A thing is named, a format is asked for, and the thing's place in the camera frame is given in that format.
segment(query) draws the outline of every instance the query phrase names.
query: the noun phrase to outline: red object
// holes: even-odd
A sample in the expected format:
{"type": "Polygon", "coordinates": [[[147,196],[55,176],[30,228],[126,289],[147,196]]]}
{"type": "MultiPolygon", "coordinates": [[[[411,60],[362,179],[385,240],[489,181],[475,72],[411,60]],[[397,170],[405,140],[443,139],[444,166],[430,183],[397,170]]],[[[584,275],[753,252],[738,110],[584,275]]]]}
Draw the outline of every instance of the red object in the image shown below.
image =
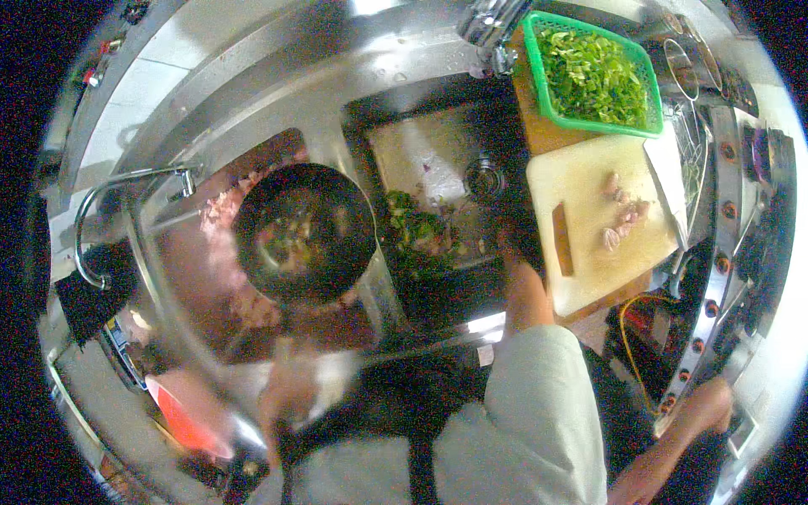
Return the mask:
{"type": "Polygon", "coordinates": [[[233,449],[225,442],[214,427],[209,426],[202,415],[193,415],[173,394],[164,388],[157,379],[161,377],[146,377],[154,401],[168,422],[169,431],[182,446],[189,449],[199,449],[215,457],[230,459],[233,449]]]}
{"type": "Polygon", "coordinates": [[[84,82],[85,84],[89,84],[90,79],[92,79],[93,75],[95,75],[95,69],[88,69],[84,73],[84,76],[82,77],[82,82],[84,82]]]}

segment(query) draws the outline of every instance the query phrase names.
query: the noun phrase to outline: kitchen sink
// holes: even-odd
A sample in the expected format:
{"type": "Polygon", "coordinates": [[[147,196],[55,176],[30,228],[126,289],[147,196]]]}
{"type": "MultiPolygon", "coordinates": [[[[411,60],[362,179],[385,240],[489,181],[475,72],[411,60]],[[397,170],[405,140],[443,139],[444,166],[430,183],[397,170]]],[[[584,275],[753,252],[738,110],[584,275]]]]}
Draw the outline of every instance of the kitchen sink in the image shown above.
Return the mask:
{"type": "Polygon", "coordinates": [[[524,178],[529,154],[510,79],[468,74],[397,86],[346,104],[343,134],[356,179],[368,194],[379,224],[381,250],[398,300],[415,329],[440,330],[502,312],[502,260],[496,250],[499,218],[520,231],[521,248],[540,265],[535,219],[524,178]],[[478,203],[464,176],[481,154],[505,179],[492,201],[478,203]],[[420,208],[452,217],[455,240],[469,253],[442,276],[413,276],[398,260],[387,226],[385,193],[410,193],[420,208]]]}

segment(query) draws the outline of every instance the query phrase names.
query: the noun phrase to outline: wooden cutting board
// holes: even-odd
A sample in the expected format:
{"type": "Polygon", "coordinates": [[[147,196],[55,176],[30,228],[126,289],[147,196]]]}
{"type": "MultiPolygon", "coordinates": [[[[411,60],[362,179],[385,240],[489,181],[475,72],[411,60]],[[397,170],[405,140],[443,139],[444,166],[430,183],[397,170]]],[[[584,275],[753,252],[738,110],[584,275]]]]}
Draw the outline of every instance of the wooden cutting board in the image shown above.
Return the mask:
{"type": "Polygon", "coordinates": [[[542,154],[527,167],[547,280],[561,317],[597,301],[657,265],[677,248],[659,203],[642,143],[607,135],[542,154]],[[602,229],[613,226],[617,204],[600,194],[612,172],[632,197],[651,202],[648,216],[613,252],[602,229]],[[562,204],[563,218],[557,208],[562,204]],[[553,211],[558,229],[553,223],[553,211]]]}

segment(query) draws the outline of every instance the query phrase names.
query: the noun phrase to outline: chopped green vegetable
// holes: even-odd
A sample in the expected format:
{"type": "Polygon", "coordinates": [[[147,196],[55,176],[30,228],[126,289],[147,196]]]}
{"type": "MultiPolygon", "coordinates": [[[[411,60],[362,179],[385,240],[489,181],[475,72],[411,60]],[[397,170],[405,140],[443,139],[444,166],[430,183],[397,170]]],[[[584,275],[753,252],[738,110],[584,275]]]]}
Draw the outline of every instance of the chopped green vegetable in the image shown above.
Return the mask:
{"type": "Polygon", "coordinates": [[[594,33],[537,35],[550,102],[560,116],[646,127],[646,88],[623,46],[594,33]]]}
{"type": "Polygon", "coordinates": [[[398,266],[416,278],[450,271],[452,255],[442,238],[447,224],[435,214],[419,211],[418,201],[404,191],[390,191],[385,199],[388,221],[397,239],[398,266]]]}

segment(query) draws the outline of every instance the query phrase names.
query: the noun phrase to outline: person's arm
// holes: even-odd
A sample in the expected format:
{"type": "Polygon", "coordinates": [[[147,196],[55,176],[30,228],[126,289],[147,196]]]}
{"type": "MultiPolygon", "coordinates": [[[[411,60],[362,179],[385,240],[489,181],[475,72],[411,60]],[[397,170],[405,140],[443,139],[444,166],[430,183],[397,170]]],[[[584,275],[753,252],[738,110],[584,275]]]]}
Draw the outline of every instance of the person's arm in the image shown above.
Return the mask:
{"type": "Polygon", "coordinates": [[[732,391],[720,377],[696,389],[653,447],[637,457],[608,491],[609,505],[647,504],[665,485],[676,464],[705,431],[724,432],[732,413],[732,391]]]}

